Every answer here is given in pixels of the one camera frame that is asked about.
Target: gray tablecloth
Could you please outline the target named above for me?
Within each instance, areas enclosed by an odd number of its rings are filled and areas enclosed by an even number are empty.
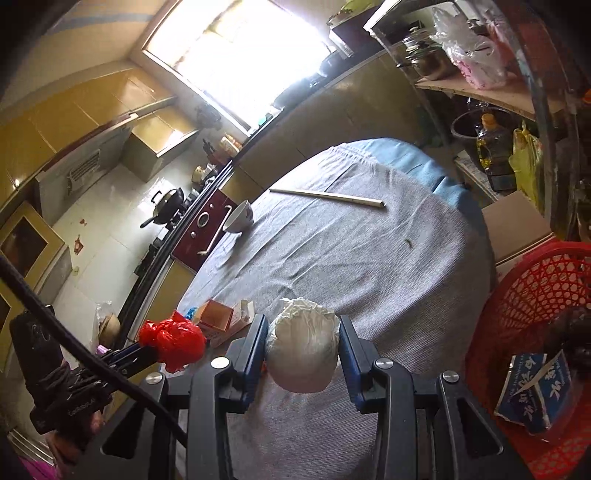
[[[361,338],[411,372],[461,370],[490,286],[482,233],[416,179],[347,145],[276,186],[383,199],[387,208],[264,193],[254,227],[222,238],[181,313],[209,298],[252,299],[272,321],[282,297],[301,296],[348,314]],[[365,479],[371,471],[376,415],[357,413],[340,364],[317,394],[289,393],[266,376],[248,412],[229,415],[228,425],[240,480]]]

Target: red plastic bag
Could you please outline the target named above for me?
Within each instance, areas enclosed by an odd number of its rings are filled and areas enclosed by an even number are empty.
[[[146,320],[139,330],[141,346],[152,346],[158,351],[158,361],[166,364],[170,373],[198,361],[205,353],[205,337],[197,325],[174,312],[168,320],[154,323]]]

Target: white bowl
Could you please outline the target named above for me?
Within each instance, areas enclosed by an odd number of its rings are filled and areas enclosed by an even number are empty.
[[[241,233],[248,230],[255,223],[252,206],[248,200],[244,200],[230,214],[223,224],[223,231],[227,233]]]

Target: chopstick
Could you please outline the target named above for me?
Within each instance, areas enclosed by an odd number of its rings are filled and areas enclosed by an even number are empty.
[[[293,195],[304,195],[307,197],[316,197],[328,200],[340,200],[341,202],[358,203],[370,207],[384,208],[386,206],[383,200],[368,199],[365,197],[355,197],[353,195],[342,195],[340,193],[317,192],[315,190],[290,190],[270,188],[269,192],[291,193]]]

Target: basket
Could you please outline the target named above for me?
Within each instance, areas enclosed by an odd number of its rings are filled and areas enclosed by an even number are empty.
[[[591,308],[591,245],[550,242],[533,250],[490,296],[466,355],[466,383],[492,415],[511,356],[539,352],[548,323],[558,312]],[[557,480],[576,466],[591,443],[591,385],[584,387],[558,444],[530,436],[525,428],[494,417],[538,480]]]

